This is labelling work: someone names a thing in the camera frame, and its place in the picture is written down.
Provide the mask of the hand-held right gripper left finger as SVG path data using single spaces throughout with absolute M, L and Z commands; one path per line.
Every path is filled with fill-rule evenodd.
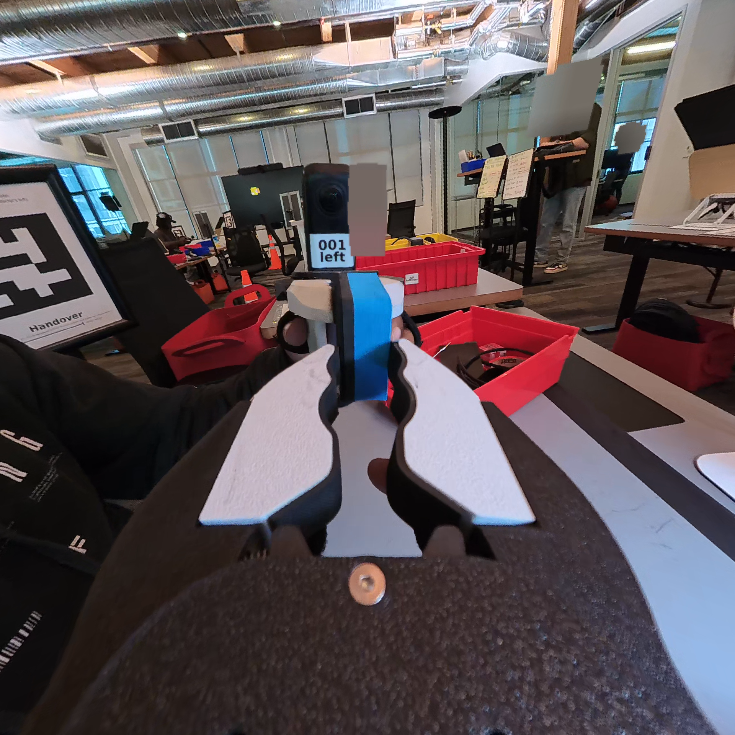
M 296 527 L 312 554 L 343 502 L 338 355 L 326 345 L 271 379 L 251 399 L 201 508 L 204 527 L 251 527 L 267 544 Z

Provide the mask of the blue black eraser block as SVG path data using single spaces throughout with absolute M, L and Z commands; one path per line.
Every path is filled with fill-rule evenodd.
M 375 272 L 341 272 L 333 283 L 339 405 L 387 399 L 392 301 Z

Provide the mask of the red plastic tray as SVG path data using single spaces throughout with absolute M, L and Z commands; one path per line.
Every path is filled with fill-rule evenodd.
M 434 358 L 444 345 L 477 342 L 479 356 L 453 374 L 510 416 L 558 382 L 579 329 L 471 307 L 426 323 L 419 332 L 421 348 Z

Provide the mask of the large black screen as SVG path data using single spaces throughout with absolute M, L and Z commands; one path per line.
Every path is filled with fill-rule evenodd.
M 259 167 L 221 178 L 229 210 L 238 229 L 269 225 L 288 227 L 304 219 L 304 167 Z

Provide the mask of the black office chair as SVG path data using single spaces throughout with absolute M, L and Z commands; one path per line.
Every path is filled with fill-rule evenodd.
M 229 266 L 225 267 L 227 277 L 240 277 L 242 271 L 249 276 L 267 271 L 270 267 L 262 251 L 254 227 L 223 229 L 226 254 Z
M 387 217 L 387 234 L 394 239 L 412 238 L 415 236 L 416 200 L 389 203 Z

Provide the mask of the black flat square piece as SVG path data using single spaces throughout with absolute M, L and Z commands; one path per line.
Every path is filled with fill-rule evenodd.
M 435 359 L 448 370 L 458 374 L 461 366 L 466 367 L 473 358 L 478 356 L 479 346 L 477 342 L 450 343 L 439 350 Z

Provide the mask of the black standing desk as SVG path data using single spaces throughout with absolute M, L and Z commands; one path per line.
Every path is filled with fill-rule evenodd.
M 503 201 L 503 179 L 495 198 L 479 199 L 479 225 L 477 245 L 484 248 L 479 266 L 495 274 L 510 272 L 510 280 L 519 273 L 521 285 L 532 287 L 545 285 L 546 281 L 534 281 L 534 258 L 537 247 L 539 219 L 542 211 L 542 191 L 547 170 L 556 162 L 577 159 L 582 151 L 564 142 L 552 149 L 542 146 L 535 149 L 534 164 L 528 184 L 527 196 L 520 199 Z M 466 185 L 479 185 L 482 172 L 474 176 L 462 176 Z

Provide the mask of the black board panel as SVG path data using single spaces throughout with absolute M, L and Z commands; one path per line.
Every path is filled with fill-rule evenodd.
M 100 249 L 134 326 L 118 335 L 152 385 L 170 388 L 177 378 L 162 352 L 171 337 L 209 311 L 154 238 Z

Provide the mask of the red fabric bin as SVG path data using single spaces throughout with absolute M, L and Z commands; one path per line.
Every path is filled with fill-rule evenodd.
M 689 392 L 728 380 L 733 371 L 733 326 L 702 317 L 694 320 L 699 343 L 654 335 L 624 320 L 612 351 Z

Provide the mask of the black panel on white stand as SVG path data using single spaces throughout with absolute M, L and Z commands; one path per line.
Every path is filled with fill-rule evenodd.
M 734 461 L 735 453 L 730 451 L 700 455 L 694 465 L 702 476 L 734 500 Z

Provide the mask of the black framed marker sign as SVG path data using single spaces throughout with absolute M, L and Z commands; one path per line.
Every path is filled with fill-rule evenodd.
M 57 167 L 2 168 L 2 335 L 65 351 L 134 325 Z

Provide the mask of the black-sleeved operator arm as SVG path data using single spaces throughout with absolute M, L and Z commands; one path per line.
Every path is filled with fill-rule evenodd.
M 103 501 L 43 420 L 1 408 L 2 733 L 20 733 L 128 509 Z

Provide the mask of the wooden pillar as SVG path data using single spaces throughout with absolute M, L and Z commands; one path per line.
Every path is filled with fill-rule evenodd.
M 579 1 L 554 0 L 550 4 L 546 70 L 548 76 L 572 61 L 578 13 Z

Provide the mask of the black and white stand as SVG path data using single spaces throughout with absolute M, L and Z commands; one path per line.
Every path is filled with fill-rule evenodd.
M 704 197 L 683 222 L 684 226 L 729 226 L 734 219 L 734 193 L 715 193 Z

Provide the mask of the black and beige panel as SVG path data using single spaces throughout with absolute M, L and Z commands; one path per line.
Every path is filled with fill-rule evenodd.
M 685 98 L 675 113 L 693 147 L 691 197 L 734 193 L 734 85 Z

